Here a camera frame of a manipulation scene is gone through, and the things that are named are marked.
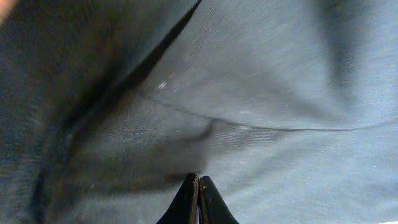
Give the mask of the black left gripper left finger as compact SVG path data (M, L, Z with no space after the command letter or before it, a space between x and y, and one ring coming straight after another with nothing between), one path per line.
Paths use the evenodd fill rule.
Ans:
M157 224L196 224L199 178L188 174Z

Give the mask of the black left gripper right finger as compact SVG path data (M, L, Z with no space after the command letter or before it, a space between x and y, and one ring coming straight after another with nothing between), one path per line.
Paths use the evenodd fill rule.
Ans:
M199 224L239 224L209 176L200 178Z

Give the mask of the black t-shirt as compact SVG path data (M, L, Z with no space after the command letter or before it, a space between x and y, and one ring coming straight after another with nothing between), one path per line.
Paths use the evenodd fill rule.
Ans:
M11 1L1 222L397 220L396 1Z

